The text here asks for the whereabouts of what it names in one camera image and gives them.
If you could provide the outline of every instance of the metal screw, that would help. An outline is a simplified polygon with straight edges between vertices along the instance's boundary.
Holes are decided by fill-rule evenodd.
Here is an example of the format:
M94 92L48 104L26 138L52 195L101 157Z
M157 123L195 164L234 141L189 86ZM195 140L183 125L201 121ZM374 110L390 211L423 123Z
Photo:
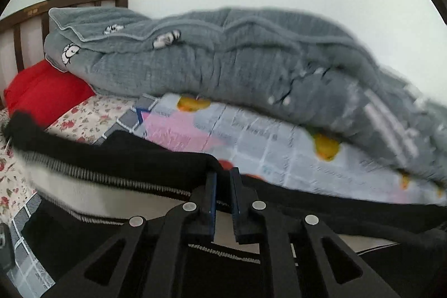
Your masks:
M318 222L320 220L318 220L318 217L315 215L307 215L305 218L305 221L309 224L309 225L316 225L318 224Z
M134 216L129 220L129 225L132 227L141 226L144 220L141 216Z
M185 211L194 211L197 208L197 205L194 202L186 202L183 204L183 209Z
M263 209L265 209L265 208L267 207L267 205L265 204L264 201L254 201L254 202L252 203L252 207L253 207L255 210L263 210Z

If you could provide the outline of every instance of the folded comforter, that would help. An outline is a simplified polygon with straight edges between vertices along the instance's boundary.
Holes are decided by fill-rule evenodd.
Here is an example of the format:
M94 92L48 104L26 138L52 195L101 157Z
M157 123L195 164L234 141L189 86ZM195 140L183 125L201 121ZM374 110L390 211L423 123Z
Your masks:
M192 93L341 135L377 162L447 182L447 110L421 108L335 24L276 9L153 20L125 8L53 8L46 59L118 96Z

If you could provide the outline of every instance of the floral bedsheet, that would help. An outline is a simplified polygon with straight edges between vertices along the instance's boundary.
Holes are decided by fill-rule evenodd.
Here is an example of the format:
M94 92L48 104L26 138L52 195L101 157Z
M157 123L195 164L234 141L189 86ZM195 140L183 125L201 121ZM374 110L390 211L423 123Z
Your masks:
M133 104L133 101L92 96L67 111L48 131L79 142L93 143ZM8 120L7 110L0 112L0 122ZM23 204L36 192L26 182L25 175L16 164L12 149L5 149L6 141L0 137L0 221L10 224Z

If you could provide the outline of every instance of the black plastic part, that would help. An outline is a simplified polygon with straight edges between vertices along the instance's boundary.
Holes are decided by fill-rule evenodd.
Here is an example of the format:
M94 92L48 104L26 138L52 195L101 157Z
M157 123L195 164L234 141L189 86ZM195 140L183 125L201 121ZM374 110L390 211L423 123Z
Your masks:
M269 203L254 209L258 195L243 186L237 168L231 170L230 180L236 240L259 243L265 298L399 298L322 221L310 225L283 215ZM300 274L291 242L300 252Z
M124 279L145 226L145 223L138 227L125 223L117 234L64 275L42 296L44 298L120 297Z
M215 232L217 176L209 173L205 186L196 188L190 202L193 211L183 204L169 210L151 260L142 298L172 298L180 294L186 245L191 242L211 242Z
M314 296L399 298L394 290L336 233L319 221L303 222L305 241L298 256L303 278Z

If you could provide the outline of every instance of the red pillow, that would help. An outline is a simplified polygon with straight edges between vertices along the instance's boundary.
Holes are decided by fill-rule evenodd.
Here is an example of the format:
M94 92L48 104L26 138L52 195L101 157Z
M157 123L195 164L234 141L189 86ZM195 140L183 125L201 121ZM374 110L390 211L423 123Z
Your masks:
M44 128L93 95L85 81L57 71L45 60L19 72L4 91L10 115L26 111Z

